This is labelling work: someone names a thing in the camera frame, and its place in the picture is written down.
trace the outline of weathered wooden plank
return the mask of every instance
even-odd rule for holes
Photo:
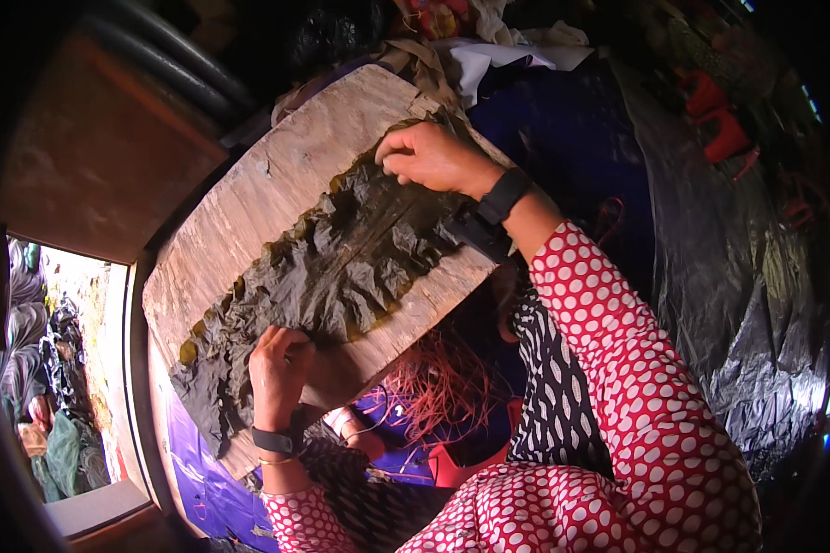
[[[143,292],[144,312],[165,359],[177,359],[191,326],[302,212],[332,177],[371,149],[387,128],[439,109],[408,82],[376,65],[357,69],[316,94],[247,152],[203,198],[161,250]],[[477,143],[512,163],[483,137]],[[463,248],[417,280],[399,311],[359,341],[323,352],[302,401],[328,410],[382,377],[382,370],[485,280],[494,265]],[[235,478],[257,466],[248,431],[223,458]]]

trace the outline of red string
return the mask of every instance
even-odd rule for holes
[[[500,401],[482,360],[462,340],[443,339],[436,329],[404,351],[384,385],[405,408],[405,415],[391,423],[407,425],[405,447],[421,443],[430,449],[460,441],[487,426],[489,412]],[[366,396],[378,401],[379,394]],[[456,430],[465,423],[469,427],[457,437],[427,442],[439,426],[448,424]]]
[[[618,217],[609,225],[609,218],[611,217],[611,205],[618,205]],[[599,208],[599,215],[597,215],[597,235],[604,227],[609,227],[607,231],[597,240],[597,245],[602,248],[603,242],[612,238],[618,233],[621,227],[621,222],[624,220],[624,202],[620,198],[610,197],[606,198],[602,207]]]

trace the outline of hand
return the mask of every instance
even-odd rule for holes
[[[417,182],[477,201],[504,174],[503,167],[428,122],[388,133],[375,151],[375,162],[384,166],[385,174],[396,174],[400,184]]]
[[[301,398],[316,346],[291,328],[270,326],[249,356],[255,428],[285,430]]]

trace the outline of black and white patterned fabric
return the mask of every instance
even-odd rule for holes
[[[590,409],[587,379],[531,286],[514,307],[513,328],[529,376],[507,460],[575,465],[611,479],[609,449]]]
[[[611,478],[609,451],[599,436],[575,356],[531,285],[513,309],[529,377],[508,460],[577,465]],[[396,550],[433,520],[454,492],[367,479],[365,453],[326,437],[310,439],[300,459],[362,551]]]
[[[443,510],[455,492],[396,481],[367,479],[369,458],[325,438],[311,441],[301,455],[310,479],[360,551],[396,551]]]

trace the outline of red polka dot sleeve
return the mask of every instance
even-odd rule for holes
[[[616,480],[576,466],[493,465],[399,550],[758,550],[759,502],[741,452],[605,254],[564,223],[531,278],[586,374]],[[263,498],[281,550],[354,550],[320,488]]]
[[[355,553],[353,541],[314,486],[297,494],[261,494],[280,551]]]
[[[564,223],[530,276],[587,376],[620,481],[609,499],[627,527],[651,548],[757,549],[759,502],[741,452],[617,268]]]

